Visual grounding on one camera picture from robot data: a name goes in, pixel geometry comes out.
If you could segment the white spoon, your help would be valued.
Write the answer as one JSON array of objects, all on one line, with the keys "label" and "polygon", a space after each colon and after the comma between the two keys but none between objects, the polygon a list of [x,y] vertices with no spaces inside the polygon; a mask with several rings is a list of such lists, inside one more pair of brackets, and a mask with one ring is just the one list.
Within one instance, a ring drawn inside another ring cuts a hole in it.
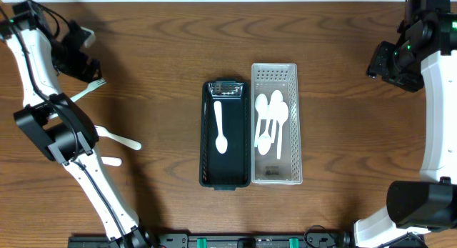
[{"label": "white spoon", "polygon": [[271,124],[271,112],[266,113],[266,127],[263,134],[258,139],[258,152],[260,155],[266,155],[271,147],[271,136],[269,128]]},{"label": "white spoon", "polygon": [[276,105],[283,101],[283,94],[279,90],[275,90],[271,95],[269,104],[269,116],[271,118],[271,143],[274,143],[276,137]]},{"label": "white spoon", "polygon": [[228,140],[224,136],[222,104],[220,101],[214,102],[214,113],[216,117],[217,137],[215,140],[216,149],[220,154],[225,154],[228,149]]},{"label": "white spoon", "polygon": [[255,110],[258,113],[258,119],[256,123],[256,131],[254,136],[254,146],[258,146],[258,141],[260,137],[260,129],[261,129],[261,120],[263,119],[263,115],[266,112],[268,107],[268,100],[265,94],[259,94],[255,100]]},{"label": "white spoon", "polygon": [[277,149],[276,149],[276,158],[281,158],[282,152],[282,143],[283,143],[283,125],[286,123],[288,119],[288,106],[286,102],[282,101],[277,106],[276,111],[276,120],[279,125],[278,129],[278,140],[277,140]]}]

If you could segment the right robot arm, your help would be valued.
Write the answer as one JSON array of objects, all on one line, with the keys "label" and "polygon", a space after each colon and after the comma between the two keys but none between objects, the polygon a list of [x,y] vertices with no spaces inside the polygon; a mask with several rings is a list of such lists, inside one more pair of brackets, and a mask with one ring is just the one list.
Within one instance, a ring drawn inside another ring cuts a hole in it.
[{"label": "right robot arm", "polygon": [[456,15],[451,0],[405,0],[395,44],[381,42],[366,74],[426,92],[426,144],[417,182],[394,181],[385,206],[353,225],[354,247],[424,247],[456,228]]}]

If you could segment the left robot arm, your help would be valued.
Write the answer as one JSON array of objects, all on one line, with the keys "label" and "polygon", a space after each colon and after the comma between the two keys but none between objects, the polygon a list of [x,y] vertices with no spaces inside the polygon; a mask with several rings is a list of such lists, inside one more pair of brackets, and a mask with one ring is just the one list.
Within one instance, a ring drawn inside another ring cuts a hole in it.
[{"label": "left robot arm", "polygon": [[94,125],[76,105],[77,98],[68,97],[59,84],[60,74],[103,83],[99,60],[81,52],[94,43],[94,32],[71,20],[59,39],[60,31],[52,31],[46,20],[47,15],[59,20],[55,11],[32,0],[12,9],[14,15],[1,21],[1,41],[14,54],[24,90],[23,108],[14,113],[16,125],[79,183],[103,223],[108,247],[156,247],[156,239],[115,187],[97,145],[100,137],[129,140]]}]

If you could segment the clear plastic basket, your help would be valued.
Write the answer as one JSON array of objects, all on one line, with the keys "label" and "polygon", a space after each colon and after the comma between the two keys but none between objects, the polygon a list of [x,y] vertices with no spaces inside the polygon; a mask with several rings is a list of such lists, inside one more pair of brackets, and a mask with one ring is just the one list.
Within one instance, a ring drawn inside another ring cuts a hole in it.
[{"label": "clear plastic basket", "polygon": [[[278,129],[276,137],[266,155],[260,155],[254,146],[254,136],[258,113],[255,100],[259,94],[265,94],[268,107],[261,120],[260,136],[266,127],[266,113],[269,112],[271,95],[275,90],[283,94],[283,101],[288,106],[288,119],[283,125],[283,143],[281,158],[276,158]],[[251,181],[256,184],[297,185],[303,182],[301,161],[301,133],[299,119],[298,75],[295,64],[254,63],[251,66]]]}]

